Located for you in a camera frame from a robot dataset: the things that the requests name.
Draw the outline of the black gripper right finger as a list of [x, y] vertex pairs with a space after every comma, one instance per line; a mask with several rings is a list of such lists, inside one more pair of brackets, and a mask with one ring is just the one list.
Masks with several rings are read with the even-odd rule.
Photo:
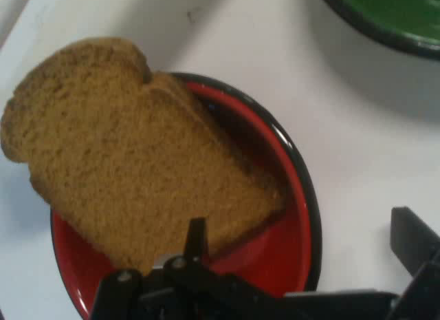
[[390, 247], [412, 281], [388, 318], [438, 319], [439, 236], [408, 207], [392, 209], [390, 231]]

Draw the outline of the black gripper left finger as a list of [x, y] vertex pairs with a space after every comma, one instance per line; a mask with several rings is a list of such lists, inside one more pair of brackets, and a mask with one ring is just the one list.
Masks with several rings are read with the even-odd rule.
[[142, 275], [122, 269], [107, 275], [96, 293], [92, 319], [284, 319], [277, 300], [233, 275], [203, 265], [207, 228], [189, 222], [184, 252]]

